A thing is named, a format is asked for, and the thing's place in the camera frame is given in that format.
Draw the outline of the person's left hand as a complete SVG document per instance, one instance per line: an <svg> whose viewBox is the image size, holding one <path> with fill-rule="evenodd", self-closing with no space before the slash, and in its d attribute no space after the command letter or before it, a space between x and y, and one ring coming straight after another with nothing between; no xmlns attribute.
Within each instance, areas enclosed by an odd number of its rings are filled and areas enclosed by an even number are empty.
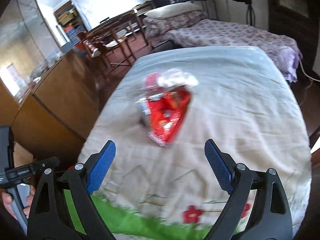
<svg viewBox="0 0 320 240"><path fill-rule="evenodd" d="M5 191L2 191L1 193L2 193L1 197L2 197L3 206L5 207L7 212L17 220L17 217L14 214L14 211L11 207L12 196ZM29 218L30 208L31 208L31 204L32 204L32 201L34 198L34 194L35 194L35 188L33 186L30 186L29 196L25 199L25 203L27 204L27 206L23 210L23 212L27 218Z"/></svg>

